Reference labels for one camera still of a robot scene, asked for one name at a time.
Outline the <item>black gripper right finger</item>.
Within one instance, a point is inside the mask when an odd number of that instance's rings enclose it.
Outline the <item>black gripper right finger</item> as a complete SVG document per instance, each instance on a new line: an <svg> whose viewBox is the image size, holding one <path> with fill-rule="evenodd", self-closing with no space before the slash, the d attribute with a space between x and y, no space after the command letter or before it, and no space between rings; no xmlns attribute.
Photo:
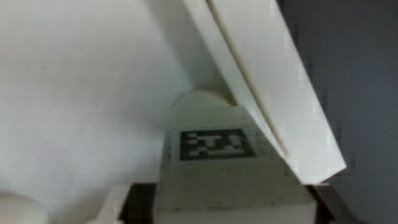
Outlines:
<svg viewBox="0 0 398 224"><path fill-rule="evenodd" d="M356 217L329 183L308 185L308 190L319 203L315 224L370 224Z"/></svg>

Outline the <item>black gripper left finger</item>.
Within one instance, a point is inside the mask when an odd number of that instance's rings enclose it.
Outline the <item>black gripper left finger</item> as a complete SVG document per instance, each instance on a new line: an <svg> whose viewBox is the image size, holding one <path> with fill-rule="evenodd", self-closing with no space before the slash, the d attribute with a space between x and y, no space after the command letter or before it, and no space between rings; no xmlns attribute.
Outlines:
<svg viewBox="0 0 398 224"><path fill-rule="evenodd" d="M95 224L155 224L155 183L116 185L111 189Z"/></svg>

